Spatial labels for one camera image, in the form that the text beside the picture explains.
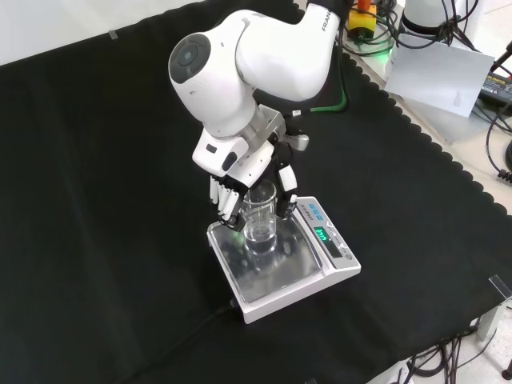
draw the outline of digital scale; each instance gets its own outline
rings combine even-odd
[[[292,218],[258,249],[216,222],[207,231],[247,324],[355,276],[361,265],[318,200],[297,199]]]

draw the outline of white wall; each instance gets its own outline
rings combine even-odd
[[[0,0],[0,65],[201,0]]]

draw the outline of white paper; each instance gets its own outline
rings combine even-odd
[[[411,46],[428,41],[410,35],[400,40]],[[395,60],[385,90],[429,106],[468,117],[494,58],[436,42],[420,50],[394,48]]]

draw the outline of green digital readout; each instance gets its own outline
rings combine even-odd
[[[317,234],[318,238],[322,240],[322,243],[324,244],[324,246],[326,246],[327,250],[329,251],[330,255],[333,258],[343,257],[338,247],[336,246],[336,244],[334,244],[333,240],[329,237],[326,229],[323,226],[316,226],[314,228],[314,232]]]

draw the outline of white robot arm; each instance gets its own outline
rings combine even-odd
[[[339,16],[316,4],[297,25],[240,10],[174,48],[170,80],[204,125],[193,160],[211,174],[210,199],[229,228],[244,227],[238,213],[243,197],[272,162],[282,190],[278,214],[291,214],[297,182],[288,144],[304,150],[308,138],[287,136],[282,116],[258,106],[253,92],[296,102],[315,96],[326,80],[339,25]]]

